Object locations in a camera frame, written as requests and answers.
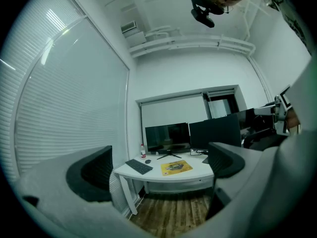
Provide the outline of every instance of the ceiling pipe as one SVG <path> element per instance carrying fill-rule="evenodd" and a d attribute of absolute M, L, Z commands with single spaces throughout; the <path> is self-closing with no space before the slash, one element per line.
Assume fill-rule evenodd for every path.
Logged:
<path fill-rule="evenodd" d="M 155 46 L 155 45 L 159 45 L 159 44 L 164 44 L 164 43 L 169 43 L 169 42 L 177 42 L 177 41 L 194 41 L 194 40 L 203 40 L 203 41 L 220 41 L 220 36 L 215 36 L 215 35 L 210 35 L 210 36 L 199 36 L 199 35 L 195 35 L 195 36 L 175 36 L 175 37 L 168 37 L 168 38 L 164 38 L 164 39 L 159 39 L 159 40 L 154 40 L 151 42 L 146 42 L 140 45 L 137 45 L 135 47 L 132 47 L 129 49 L 129 52 L 135 52 L 144 48 L 148 48 L 151 46 Z M 238 39 L 234 39 L 234 38 L 228 38 L 228 37 L 223 37 L 222 38 L 224 41 L 228 41 L 228 42 L 233 42 L 233 43 L 239 43 L 242 44 L 243 46 L 247 46 L 250 47 L 250 49 L 255 50 L 255 45 L 253 45 L 252 43 L 248 43 L 242 40 L 238 40 Z"/>
<path fill-rule="evenodd" d="M 249 24 L 248 24 L 248 21 L 247 21 L 247 12 L 249 10 L 249 5 L 250 5 L 250 1 L 251 0 L 248 0 L 247 2 L 247 5 L 246 5 L 246 8 L 244 10 L 244 13 L 243 13 L 243 20 L 244 20 L 244 23 L 246 25 L 246 29 L 247 29 L 247 37 L 244 39 L 246 42 L 249 40 L 250 38 L 250 28 L 249 28 Z"/>
<path fill-rule="evenodd" d="M 221 35 L 220 41 L 218 42 L 218 50 L 220 49 L 220 45 L 222 43 L 223 34 Z"/>
<path fill-rule="evenodd" d="M 264 74 L 262 73 L 262 70 L 260 69 L 259 65 L 252 57 L 248 57 L 248 60 L 249 60 L 250 64 L 252 65 L 252 67 L 254 68 L 254 71 L 256 72 L 256 74 L 259 77 L 259 80 L 263 86 L 267 101 L 268 102 L 274 101 L 274 95 L 272 94 L 271 88 L 267 84 L 267 79 L 264 76 Z"/>
<path fill-rule="evenodd" d="M 156 27 L 156 28 L 153 28 L 151 29 L 150 31 L 146 32 L 146 34 L 149 34 L 149 33 L 153 33 L 153 32 L 157 32 L 157 31 L 161 31 L 161 30 L 167 30 L 171 28 L 171 26 L 160 26 L 160 27 Z"/>
<path fill-rule="evenodd" d="M 254 3 L 254 2 L 252 2 L 252 1 L 250 1 L 250 0 L 246 0 L 246 1 L 248 1 L 250 4 L 252 4 L 253 6 L 255 6 L 257 9 L 259 9 L 259 10 L 260 10 L 261 12 L 263 12 L 265 15 L 271 17 L 271 15 L 268 14 L 263 8 L 261 8 L 261 6 L 257 5 L 256 3 Z"/>
<path fill-rule="evenodd" d="M 161 33 L 161 32 L 173 32 L 173 31 L 177 31 L 180 36 L 183 36 L 183 33 L 182 33 L 182 31 L 180 30 L 180 27 L 170 28 L 170 29 L 164 29 L 164 30 L 158 30 L 158 31 L 156 31 L 156 33 Z"/>
<path fill-rule="evenodd" d="M 181 44 L 168 44 L 160 47 L 155 47 L 151 49 L 142 50 L 140 52 L 132 54 L 133 58 L 140 57 L 152 52 L 161 51 L 161 50 L 176 50 L 176 49 L 186 49 L 186 48 L 220 48 L 224 50 L 230 50 L 234 52 L 238 52 L 244 55 L 248 55 L 249 51 L 247 48 L 243 48 L 239 45 L 226 45 L 226 46 L 218 46 L 218 42 L 212 43 L 181 43 Z"/>
<path fill-rule="evenodd" d="M 156 36 L 156 35 L 165 35 L 166 38 L 169 37 L 169 34 L 166 33 L 166 32 L 158 32 L 158 33 L 149 33 L 149 34 L 146 34 L 146 35 L 145 35 L 145 38 L 146 38 L 146 37 L 150 37 L 150 36 Z"/>

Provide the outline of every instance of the mouse pad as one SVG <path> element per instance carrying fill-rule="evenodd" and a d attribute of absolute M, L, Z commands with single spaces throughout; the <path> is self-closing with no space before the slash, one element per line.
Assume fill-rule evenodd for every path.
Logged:
<path fill-rule="evenodd" d="M 163 176 L 175 175 L 193 169 L 186 161 L 175 161 L 161 164 L 160 167 L 162 169 Z"/>

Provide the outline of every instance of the computer monitor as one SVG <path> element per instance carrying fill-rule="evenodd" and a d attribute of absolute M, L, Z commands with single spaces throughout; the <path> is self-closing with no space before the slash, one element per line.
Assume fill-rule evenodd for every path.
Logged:
<path fill-rule="evenodd" d="M 236 114 L 189 124 L 191 146 L 195 150 L 208 150 L 209 142 L 240 146 L 241 135 Z"/>
<path fill-rule="evenodd" d="M 235 113 L 238 116 L 240 134 L 246 138 L 256 132 L 273 128 L 273 116 L 257 116 L 254 109 L 248 109 Z"/>
<path fill-rule="evenodd" d="M 185 149 L 190 149 L 187 123 L 146 127 L 145 134 L 149 152 L 181 153 Z"/>

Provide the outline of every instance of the ceiling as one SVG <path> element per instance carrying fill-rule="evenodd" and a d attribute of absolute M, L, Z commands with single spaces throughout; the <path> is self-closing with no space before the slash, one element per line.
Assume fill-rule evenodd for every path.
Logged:
<path fill-rule="evenodd" d="M 229 14 L 212 15 L 214 28 L 208 28 L 197 22 L 191 15 L 190 0 L 97 0 L 104 9 L 106 17 L 113 27 L 120 31 L 120 26 L 133 20 L 141 31 L 169 25 L 180 27 L 186 34 L 221 35 L 240 40 L 247 39 L 247 24 L 251 27 L 263 6 L 262 0 L 242 0 Z"/>

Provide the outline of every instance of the desk leg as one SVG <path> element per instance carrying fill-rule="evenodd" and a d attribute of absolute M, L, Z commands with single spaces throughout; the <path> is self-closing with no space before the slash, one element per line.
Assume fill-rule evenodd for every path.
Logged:
<path fill-rule="evenodd" d="M 150 190 L 149 190 L 149 182 L 148 182 L 148 181 L 144 181 L 144 190 L 145 190 L 145 193 L 146 193 L 146 194 L 149 194 L 149 193 L 150 193 Z"/>
<path fill-rule="evenodd" d="M 133 199 L 132 199 L 132 196 L 131 196 L 131 193 L 130 193 L 128 182 L 127 182 L 126 178 L 124 178 L 122 176 L 119 176 L 119 177 L 120 177 L 120 182 L 121 182 L 122 189 L 123 189 L 123 192 L 124 192 L 124 195 L 125 195 L 125 199 L 128 202 L 130 210 L 131 210 L 131 212 L 134 215 L 137 215 L 138 211 L 137 211 L 137 208 L 134 205 L 134 202 L 133 202 Z"/>

